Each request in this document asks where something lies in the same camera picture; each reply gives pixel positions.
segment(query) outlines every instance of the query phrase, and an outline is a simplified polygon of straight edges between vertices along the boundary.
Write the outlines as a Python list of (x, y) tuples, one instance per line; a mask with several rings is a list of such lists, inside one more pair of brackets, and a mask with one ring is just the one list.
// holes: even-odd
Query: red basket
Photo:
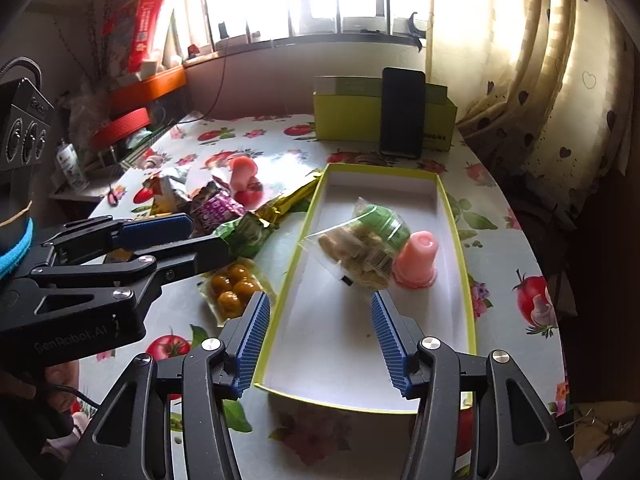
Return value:
[(150, 122), (146, 108), (133, 110), (99, 130), (91, 138), (91, 147), (95, 152), (101, 152), (114, 145), (120, 139), (124, 139), (143, 126), (147, 126)]

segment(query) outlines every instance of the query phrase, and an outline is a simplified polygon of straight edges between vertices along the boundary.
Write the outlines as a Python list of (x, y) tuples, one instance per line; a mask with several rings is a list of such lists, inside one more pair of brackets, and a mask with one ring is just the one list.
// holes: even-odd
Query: gold foil wrapper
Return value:
[(322, 170), (310, 171), (296, 187), (290, 187), (284, 190), (260, 206), (255, 212), (256, 216), (272, 224), (279, 224), (280, 219), (286, 215), (297, 202), (313, 194), (318, 182), (320, 182), (320, 177), (322, 177)]

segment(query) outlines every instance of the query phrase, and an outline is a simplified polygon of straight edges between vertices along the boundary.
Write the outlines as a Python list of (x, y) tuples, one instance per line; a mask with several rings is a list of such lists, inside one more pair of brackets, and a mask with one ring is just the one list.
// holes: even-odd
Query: floral tablecloth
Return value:
[[(379, 164), (440, 175), (464, 245), (476, 315), (478, 354), (500, 348), (516, 360), (550, 410), (566, 409), (568, 385), (556, 318), (540, 268), (517, 218), (488, 171), (455, 133), (448, 153), (424, 151), (420, 160), (380, 155), (374, 144), (321, 142), (314, 118), (263, 116), (235, 121), (197, 120), (174, 126), (145, 156), (162, 167), (190, 165), (188, 191), (228, 178), (236, 153), (254, 158), (263, 202), (292, 180), (328, 162)], [(118, 206), (103, 200), (93, 216), (146, 215), (151, 202), (142, 182), (150, 170), (129, 170), (115, 192)], [(256, 262), (274, 290), (282, 284), (304, 212), (289, 214)], [(197, 276), (164, 287), (146, 317), (146, 337), (135, 344), (81, 361), (81, 390), (102, 400), (139, 352), (156, 356), (187, 353), (194, 339), (217, 333), (215, 318), (199, 295)], [(231, 437), (245, 479), (393, 479), (406, 457), (412, 418), (351, 413), (304, 404), (255, 387), (226, 405)], [(180, 400), (172, 403), (173, 452), (177, 479), (186, 478)]]

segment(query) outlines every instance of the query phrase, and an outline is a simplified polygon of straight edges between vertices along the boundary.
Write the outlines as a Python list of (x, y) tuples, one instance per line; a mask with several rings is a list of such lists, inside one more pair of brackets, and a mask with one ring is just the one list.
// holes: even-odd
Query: curtain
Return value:
[(634, 46), (622, 24), (606, 0), (430, 3), (428, 81), (449, 88), (465, 141), (571, 226), (598, 177), (626, 168)]
[(174, 0), (175, 26), (180, 55), (187, 57), (191, 44), (198, 47), (209, 43), (202, 0)]

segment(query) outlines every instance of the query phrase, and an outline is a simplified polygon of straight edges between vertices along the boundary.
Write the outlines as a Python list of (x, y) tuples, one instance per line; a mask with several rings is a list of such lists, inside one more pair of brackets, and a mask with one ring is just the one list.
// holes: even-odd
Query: rubber band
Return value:
[(0, 227), (4, 227), (5, 225), (9, 225), (11, 222), (16, 221), (18, 218), (24, 215), (31, 208), (32, 203), (33, 203), (33, 200), (29, 200), (29, 204), (27, 205), (27, 207), (25, 207), (22, 211), (18, 211), (15, 215), (5, 220), (4, 222), (0, 222)]

